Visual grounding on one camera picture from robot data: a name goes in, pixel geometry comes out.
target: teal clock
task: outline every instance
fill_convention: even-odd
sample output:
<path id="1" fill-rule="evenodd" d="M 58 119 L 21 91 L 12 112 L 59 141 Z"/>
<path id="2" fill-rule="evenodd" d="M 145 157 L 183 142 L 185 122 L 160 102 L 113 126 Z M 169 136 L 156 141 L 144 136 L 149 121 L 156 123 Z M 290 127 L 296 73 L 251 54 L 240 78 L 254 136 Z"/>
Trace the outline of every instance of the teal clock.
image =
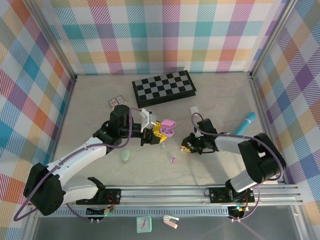
<path id="1" fill-rule="evenodd" d="M 136 232 L 149 233 L 152 231 L 152 221 L 150 216 L 138 216 L 136 218 Z"/>

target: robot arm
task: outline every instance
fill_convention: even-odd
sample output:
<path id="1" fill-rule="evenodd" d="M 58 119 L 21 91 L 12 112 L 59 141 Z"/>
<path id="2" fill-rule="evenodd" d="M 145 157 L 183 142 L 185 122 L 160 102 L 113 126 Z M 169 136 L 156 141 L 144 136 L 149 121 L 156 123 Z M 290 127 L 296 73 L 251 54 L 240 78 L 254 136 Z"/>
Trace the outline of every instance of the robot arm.
<path id="1" fill-rule="evenodd" d="M 40 180 L 57 167 L 30 200 L 43 215 L 52 214 L 62 204 L 101 198 L 105 186 L 94 177 L 77 183 L 67 182 L 85 166 L 113 150 L 103 144 L 119 146 L 122 139 L 140 138 L 140 145 L 143 146 L 144 144 L 159 144 L 166 139 L 166 136 L 159 133 L 161 124 L 156 122 L 156 116 L 145 109 L 142 109 L 140 113 L 141 123 L 132 121 L 132 131 L 129 136 L 129 110 L 129 107 L 125 105 L 116 106 L 110 114 L 110 120 L 106 121 L 84 145 L 69 154 L 72 156 L 65 163 L 60 164 L 67 156 L 46 166 L 40 163 L 34 165 L 30 170 L 23 195 L 27 198 Z"/>
<path id="2" fill-rule="evenodd" d="M 218 134 L 208 118 L 199 121 L 197 126 L 204 132 Z M 196 128 L 194 132 L 195 133 L 190 133 L 190 135 L 182 141 L 182 150 L 200 155 L 227 151 L 242 156 L 246 169 L 237 176 L 229 179 L 225 183 L 223 191 L 219 190 L 218 192 L 214 192 L 214 189 L 211 191 L 214 196 L 220 195 L 220 197 L 227 199 L 226 201 L 235 201 L 238 197 L 248 193 L 250 188 L 269 180 L 287 166 L 285 160 L 265 133 L 260 133 L 254 136 L 254 138 L 263 142 L 275 153 L 282 165 L 282 169 L 279 168 L 272 154 L 254 139 L 247 140 L 228 136 L 199 135 Z"/>

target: chessboard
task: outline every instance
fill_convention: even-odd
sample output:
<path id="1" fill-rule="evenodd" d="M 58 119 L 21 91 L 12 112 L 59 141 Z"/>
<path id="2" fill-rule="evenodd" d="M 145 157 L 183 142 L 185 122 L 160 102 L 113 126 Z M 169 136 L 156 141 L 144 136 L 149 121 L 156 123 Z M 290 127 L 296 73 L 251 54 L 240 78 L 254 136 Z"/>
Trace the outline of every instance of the chessboard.
<path id="1" fill-rule="evenodd" d="M 132 86 L 138 108 L 195 96 L 197 91 L 187 70 L 136 80 Z"/>

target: plaid wall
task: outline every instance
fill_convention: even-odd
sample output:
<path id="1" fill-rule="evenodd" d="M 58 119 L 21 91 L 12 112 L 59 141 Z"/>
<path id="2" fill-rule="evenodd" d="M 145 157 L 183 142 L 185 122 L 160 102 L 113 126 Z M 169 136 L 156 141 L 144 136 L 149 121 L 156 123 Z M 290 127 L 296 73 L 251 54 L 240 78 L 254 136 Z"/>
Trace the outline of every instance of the plaid wall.
<path id="1" fill-rule="evenodd" d="M 320 1 L 300 0 L 257 85 L 286 173 L 320 238 Z"/>
<path id="2" fill-rule="evenodd" d="M 37 0 L 78 74 L 248 71 L 285 1 Z"/>
<path id="3" fill-rule="evenodd" d="M 23 0 L 0 6 L 0 239 L 16 240 L 25 181 L 49 160 L 72 83 Z"/>

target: purple cable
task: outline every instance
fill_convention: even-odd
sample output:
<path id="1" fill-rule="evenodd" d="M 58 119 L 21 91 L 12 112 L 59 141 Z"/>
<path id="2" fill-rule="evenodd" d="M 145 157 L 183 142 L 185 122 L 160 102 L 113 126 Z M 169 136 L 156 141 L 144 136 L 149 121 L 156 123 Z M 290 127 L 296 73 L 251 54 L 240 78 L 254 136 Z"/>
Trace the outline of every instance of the purple cable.
<path id="1" fill-rule="evenodd" d="M 86 148 L 87 149 L 90 149 L 90 148 L 93 148 L 93 147 L 100 147 L 100 146 L 104 146 L 104 147 L 107 147 L 107 148 L 113 148 L 113 149 L 121 149 L 121 148 L 124 148 L 125 146 L 127 146 L 127 144 L 129 143 L 130 141 L 130 138 L 131 138 L 131 134 L 132 134 L 132 110 L 136 110 L 136 111 L 139 111 L 141 112 L 141 109 L 139 108 L 135 108 L 135 107 L 132 107 L 129 109 L 129 134 L 128 134 L 128 138 L 126 140 L 126 142 L 121 145 L 121 146 L 113 146 L 113 145 L 109 145 L 109 144 L 105 144 L 105 143 L 95 143 L 95 144 L 91 144 L 91 145 L 88 145 Z M 82 151 L 85 151 L 86 149 L 83 147 L 83 148 L 80 148 L 78 149 L 77 151 L 71 153 L 70 155 L 66 156 L 61 162 L 59 162 L 54 168 L 52 168 L 39 182 L 38 184 L 35 186 L 35 188 L 32 190 L 32 192 L 30 193 L 30 195 L 27 197 L 27 199 L 24 201 L 24 203 L 22 204 L 22 206 L 19 208 L 19 210 L 16 212 L 16 214 L 14 215 L 13 217 L 13 220 L 15 222 L 17 221 L 20 221 L 21 219 L 25 218 L 26 216 L 32 214 L 33 212 L 35 212 L 37 209 L 33 209 L 32 211 L 24 214 L 23 216 L 19 216 L 19 214 L 22 212 L 22 210 L 28 205 L 28 202 L 31 200 L 31 198 L 34 196 L 34 194 L 36 193 L 36 191 L 40 188 L 41 184 L 55 171 L 59 168 L 59 166 L 63 165 L 67 160 L 69 160 L 70 158 L 72 158 L 73 156 L 77 155 L 78 153 L 81 153 Z"/>
<path id="2" fill-rule="evenodd" d="M 276 178 L 272 178 L 272 179 L 269 179 L 269 181 L 277 181 L 279 179 L 281 179 L 284 175 L 284 170 L 283 170 L 283 166 L 278 158 L 278 156 L 274 153 L 274 151 L 271 150 L 270 147 L 268 147 L 263 141 L 257 139 L 257 138 L 254 138 L 252 136 L 241 136 L 241 135 L 234 135 L 234 134 L 221 134 L 221 133 L 209 133 L 209 132 L 205 132 L 205 131 L 202 131 L 198 126 L 197 124 L 195 124 L 194 122 L 194 115 L 199 115 L 200 118 L 203 120 L 204 118 L 202 117 L 202 115 L 198 112 L 195 112 L 192 114 L 191 116 L 191 122 L 194 126 L 195 129 L 197 129 L 200 133 L 204 134 L 204 135 L 209 135 L 209 136 L 215 136 L 215 137 L 231 137 L 231 138 L 237 138 L 237 139 L 250 139 L 250 140 L 254 140 L 256 141 L 258 144 L 264 146 L 265 149 L 267 149 L 267 151 L 274 157 L 276 163 L 278 164 L 278 167 L 280 169 L 280 175 Z"/>
<path id="3" fill-rule="evenodd" d="M 76 215 L 78 218 L 83 219 L 83 220 L 85 220 L 85 221 L 87 221 L 87 222 L 88 222 L 88 221 L 91 222 L 91 220 L 90 220 L 89 218 L 87 218 L 87 217 L 85 217 L 85 216 L 81 216 L 81 215 L 79 215 L 75 210 L 73 210 L 73 209 L 70 207 L 69 203 L 67 203 L 66 206 L 67 206 L 68 209 L 69 209 L 74 215 Z"/>
<path id="4" fill-rule="evenodd" d="M 250 140 L 254 140 L 256 142 L 258 142 L 260 145 L 264 146 L 265 149 L 267 149 L 269 151 L 269 153 L 274 157 L 276 163 L 278 164 L 279 166 L 279 169 L 280 169 L 280 175 L 276 178 L 273 178 L 273 179 L 269 179 L 269 181 L 277 181 L 279 179 L 282 178 L 284 172 L 283 172 L 283 166 L 278 158 L 278 156 L 270 149 L 270 147 L 268 147 L 264 142 L 262 142 L 261 140 L 259 139 L 256 139 L 252 136 L 241 136 L 241 135 L 234 135 L 234 134 L 219 134 L 219 133 L 209 133 L 209 132 L 205 132 L 205 131 L 202 131 L 194 122 L 194 116 L 195 115 L 199 115 L 200 118 L 203 120 L 204 118 L 202 117 L 202 115 L 198 112 L 195 112 L 191 115 L 191 122 L 194 126 L 195 129 L 197 129 L 200 133 L 204 134 L 204 135 L 209 135 L 209 136 L 215 136 L 215 137 L 231 137 L 231 138 L 238 138 L 238 139 L 250 139 Z M 257 209 L 258 205 L 259 205 L 259 202 L 260 202 L 260 198 L 261 198 L 261 193 L 260 193 L 260 188 L 259 188 L 259 184 L 256 184 L 253 186 L 253 188 L 257 188 L 258 189 L 258 200 L 256 202 L 256 205 L 253 207 L 252 211 L 247 215 L 247 216 L 244 216 L 242 218 L 240 218 L 241 220 L 242 219 L 246 219 L 248 217 L 250 217 L 254 211 Z"/>

